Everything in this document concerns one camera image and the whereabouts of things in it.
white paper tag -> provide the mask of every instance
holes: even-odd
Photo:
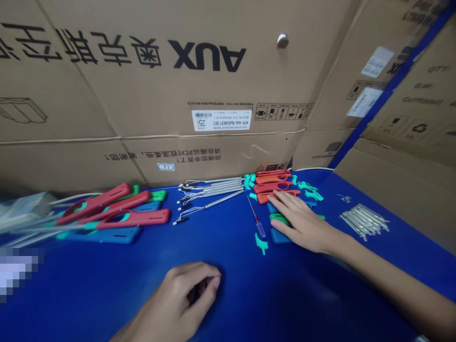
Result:
[[[378,100],[383,90],[374,88],[365,88],[361,93],[358,100],[348,111],[348,116],[365,117],[367,112],[372,108],[374,103]]]
[[[244,131],[250,129],[251,110],[192,110],[193,126],[201,131]]]
[[[174,164],[157,163],[157,167],[161,171],[174,171]]]
[[[367,62],[366,66],[361,71],[361,74],[377,78],[393,56],[393,51],[384,47],[376,48],[374,54],[369,59],[369,62]]]

barcode label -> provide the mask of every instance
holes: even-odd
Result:
[[[326,152],[336,152],[342,146],[342,142],[332,142],[326,148]]]
[[[245,131],[250,129],[251,110],[192,110],[196,132]]]
[[[367,112],[372,108],[380,97],[382,90],[366,87],[361,93],[358,100],[351,107],[348,116],[365,117]]]
[[[196,117],[212,117],[212,113],[195,113]]]
[[[383,47],[378,47],[369,59],[369,62],[367,62],[366,66],[361,71],[361,74],[377,78],[393,55],[393,51],[389,51]]]

blue work table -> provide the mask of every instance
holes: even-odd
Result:
[[[324,197],[314,209],[356,237],[339,215],[358,203],[390,221],[390,232],[359,241],[441,294],[456,299],[456,257],[329,171],[299,171]],[[203,260],[222,272],[217,299],[193,341],[411,341],[417,333],[348,267],[271,240],[266,205],[252,205],[269,249],[256,246],[245,195],[173,226],[182,192],[167,189],[166,225],[144,227],[131,245],[52,240],[45,261],[1,304],[2,341],[109,340],[141,308],[166,272]],[[350,197],[350,203],[344,198]],[[197,199],[194,205],[213,198]]]

recycling symbol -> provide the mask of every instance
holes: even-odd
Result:
[[[419,125],[416,125],[415,127],[412,128],[412,131],[417,132],[417,133],[422,133],[426,129],[428,129],[428,125],[425,123],[420,123]]]

red plastic part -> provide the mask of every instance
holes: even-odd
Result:
[[[277,182],[286,181],[288,179],[288,177],[291,177],[290,173],[281,173],[281,174],[277,174],[277,175],[257,177],[257,178],[255,178],[255,181],[257,184],[277,183]]]
[[[283,174],[283,173],[290,173],[290,170],[272,170],[272,171],[258,171],[256,173],[257,177],[263,177],[263,176],[271,176],[275,174]]]
[[[124,228],[134,226],[147,226],[163,224],[170,219],[170,210],[168,208],[156,211],[138,212],[133,210],[122,210],[114,213],[96,225],[96,229]],[[119,215],[130,214],[126,220],[121,222],[110,222]]]
[[[288,187],[290,185],[293,185],[293,182],[256,184],[253,186],[253,191],[256,194],[259,194],[262,192],[272,192],[274,190],[284,191],[284,190],[288,190]]]
[[[149,191],[143,191],[133,197],[111,204],[108,210],[80,219],[78,224],[101,221],[112,214],[118,213],[119,211],[137,207],[140,204],[147,202],[150,198],[151,193]]]
[[[128,185],[128,183],[122,183],[121,185],[105,192],[102,195],[80,200],[79,202],[76,202],[71,207],[69,207],[64,212],[64,214],[57,219],[56,226],[74,222],[77,219],[83,218],[84,216],[94,215],[100,211],[100,208],[104,209],[107,205],[121,199],[123,196],[130,194],[130,192],[130,185]],[[84,209],[75,211],[84,203],[86,203]]]
[[[299,195],[301,192],[300,190],[286,190],[284,192],[288,192],[290,195],[293,195],[293,196],[296,196],[296,195]],[[258,194],[256,196],[256,199],[258,200],[258,203],[259,204],[266,204],[269,202],[269,200],[267,199],[267,197],[269,196],[272,196],[274,198],[277,198],[273,192],[264,192],[264,193],[261,193],[261,194]]]

